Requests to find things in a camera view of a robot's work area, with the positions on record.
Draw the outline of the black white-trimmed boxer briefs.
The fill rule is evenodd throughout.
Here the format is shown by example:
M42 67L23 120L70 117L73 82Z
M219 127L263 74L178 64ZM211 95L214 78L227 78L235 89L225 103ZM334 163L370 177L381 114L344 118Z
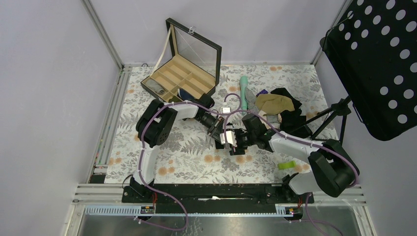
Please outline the black white-trimmed boxer briefs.
M222 150L222 149L228 149L228 146L225 146L224 144L221 144L219 141L214 141L215 142L215 149L216 150Z

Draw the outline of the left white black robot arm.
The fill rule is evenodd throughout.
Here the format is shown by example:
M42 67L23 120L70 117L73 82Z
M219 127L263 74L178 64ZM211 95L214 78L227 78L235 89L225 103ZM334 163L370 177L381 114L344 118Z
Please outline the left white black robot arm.
M142 144L138 167L133 173L129 187L140 202L147 202L152 197L154 167L160 146L168 139L174 122L177 120L195 119L205 128L208 135L218 144L224 132L224 118L219 112L209 111L214 100L204 94L200 99L180 102L151 101L136 124L138 138Z

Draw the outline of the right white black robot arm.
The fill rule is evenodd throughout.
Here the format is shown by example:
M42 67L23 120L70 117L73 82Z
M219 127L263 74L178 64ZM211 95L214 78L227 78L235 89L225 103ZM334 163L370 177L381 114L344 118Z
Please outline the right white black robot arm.
M309 164L309 172L294 174L283 181L287 185L282 189L284 200L293 203L302 194L316 191L338 197L345 189L356 185L359 170L339 141L308 140L267 128L258 115L245 115L242 121L245 129L223 128L222 144L234 149L257 146Z

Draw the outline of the navy blue white-trimmed underwear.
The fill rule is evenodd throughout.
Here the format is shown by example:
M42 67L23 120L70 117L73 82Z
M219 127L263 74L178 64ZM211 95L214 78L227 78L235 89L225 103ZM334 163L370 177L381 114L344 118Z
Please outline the navy blue white-trimmed underwear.
M190 93L188 93L187 91L185 91L181 88L178 90L178 96L179 96L180 99L182 99L184 101L185 100L192 101L192 100L195 99L194 96L192 96Z

